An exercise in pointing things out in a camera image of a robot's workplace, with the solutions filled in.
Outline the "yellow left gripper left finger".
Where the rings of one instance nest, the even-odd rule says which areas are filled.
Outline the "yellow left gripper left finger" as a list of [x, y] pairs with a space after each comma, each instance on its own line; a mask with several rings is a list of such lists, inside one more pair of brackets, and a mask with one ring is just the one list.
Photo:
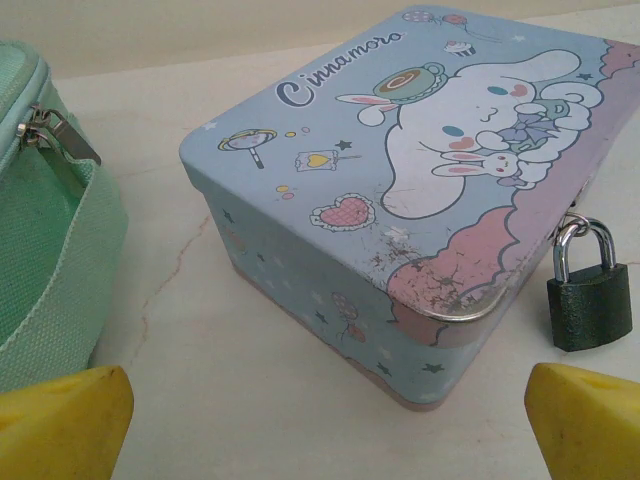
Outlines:
[[119, 366], [0, 394], [0, 480], [111, 480], [133, 411]]

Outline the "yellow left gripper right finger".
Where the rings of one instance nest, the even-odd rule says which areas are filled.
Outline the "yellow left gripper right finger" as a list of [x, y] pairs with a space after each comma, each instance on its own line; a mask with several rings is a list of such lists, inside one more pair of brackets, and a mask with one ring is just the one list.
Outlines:
[[640, 480], [640, 383], [539, 363], [524, 405], [552, 480]]

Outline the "mint green fabric pouch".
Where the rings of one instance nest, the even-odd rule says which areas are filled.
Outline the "mint green fabric pouch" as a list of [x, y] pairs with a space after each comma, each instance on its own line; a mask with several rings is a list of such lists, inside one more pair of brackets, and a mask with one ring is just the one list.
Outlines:
[[128, 225], [103, 163], [21, 143], [34, 105], [60, 111], [89, 142], [46, 61], [0, 40], [0, 393], [88, 366]]

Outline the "cartoon bunny print tin box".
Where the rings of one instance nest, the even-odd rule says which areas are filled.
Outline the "cartoon bunny print tin box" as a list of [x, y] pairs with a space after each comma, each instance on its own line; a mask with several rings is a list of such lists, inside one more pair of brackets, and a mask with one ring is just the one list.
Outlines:
[[233, 267], [411, 409], [451, 391], [640, 108], [640, 45], [414, 4], [190, 133]]

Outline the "silver zipper pull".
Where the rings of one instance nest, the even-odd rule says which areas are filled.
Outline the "silver zipper pull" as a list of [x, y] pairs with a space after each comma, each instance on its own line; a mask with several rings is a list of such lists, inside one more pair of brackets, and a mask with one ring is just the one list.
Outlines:
[[16, 136], [25, 146], [46, 146], [61, 150], [75, 160], [91, 160], [102, 165], [100, 155], [60, 111], [34, 105], [31, 117], [20, 123]]

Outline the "dark padlock with silver shackle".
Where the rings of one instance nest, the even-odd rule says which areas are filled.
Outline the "dark padlock with silver shackle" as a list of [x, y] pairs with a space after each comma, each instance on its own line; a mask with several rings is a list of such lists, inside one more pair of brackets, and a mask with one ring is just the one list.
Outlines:
[[[610, 344], [633, 329], [628, 266], [617, 261], [613, 236], [601, 221], [571, 213], [552, 249], [554, 277], [547, 281], [552, 340], [565, 352]], [[569, 248], [576, 237], [597, 239], [600, 262], [572, 271]]]

